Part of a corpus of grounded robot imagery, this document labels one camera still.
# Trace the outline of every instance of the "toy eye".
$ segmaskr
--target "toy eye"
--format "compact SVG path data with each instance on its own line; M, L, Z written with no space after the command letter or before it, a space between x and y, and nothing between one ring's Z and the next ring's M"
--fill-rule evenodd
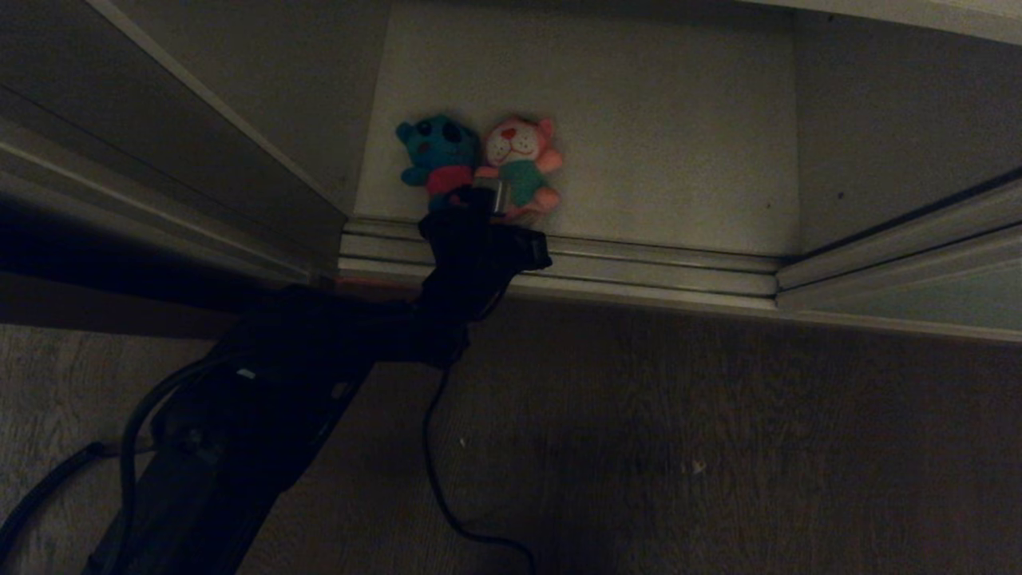
M452 143L460 142L461 130L459 130L457 126L451 124L450 122L444 124L444 139Z

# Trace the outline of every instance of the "wooden floor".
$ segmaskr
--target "wooden floor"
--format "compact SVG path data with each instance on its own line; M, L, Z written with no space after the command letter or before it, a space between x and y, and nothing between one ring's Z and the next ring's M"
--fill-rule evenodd
M439 474L542 573L1022 573L1019 347L522 301L474 335ZM208 345L0 328L0 514ZM437 377L380 366L241 573L524 573L432 501ZM54 500L12 573L78 572L113 467Z

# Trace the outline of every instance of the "toy arm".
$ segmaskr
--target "toy arm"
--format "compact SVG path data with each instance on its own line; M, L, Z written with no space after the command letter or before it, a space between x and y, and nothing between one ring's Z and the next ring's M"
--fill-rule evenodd
M425 167L411 166L401 173L401 181L408 185L426 185L429 179L429 170Z
M500 175L500 170L490 165L481 165L475 170L476 178L496 178Z
M548 149L536 159L536 166L544 174L549 174L563 164L564 156L556 149Z

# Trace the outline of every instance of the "toy ear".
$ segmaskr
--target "toy ear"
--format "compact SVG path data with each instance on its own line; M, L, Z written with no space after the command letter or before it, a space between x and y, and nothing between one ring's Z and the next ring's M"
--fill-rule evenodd
M554 137L553 119L549 117L544 117L543 119L540 119L539 126L540 126L540 131L543 132L543 135L547 136L548 139Z
M408 122L402 122L401 126L398 126L398 129L394 130L394 133L398 134L398 139L401 140L402 143L408 143L408 138L412 136L412 132L414 131L415 128L413 128L411 124Z

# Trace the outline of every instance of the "stuffed animal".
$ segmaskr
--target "stuffed animal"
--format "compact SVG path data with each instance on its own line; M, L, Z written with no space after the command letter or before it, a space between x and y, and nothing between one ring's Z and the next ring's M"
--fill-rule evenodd
M560 203L560 194L544 178L564 163L560 152L551 147L553 137L554 124L549 118L533 124L518 116L501 122L486 136L486 165L475 175L500 178L511 186L512 205L505 210L508 222L532 223Z
M415 126L402 123L397 134L412 160L401 180L412 186L426 186L430 210L447 206L448 192L472 185L479 149L475 132L446 115L434 115Z

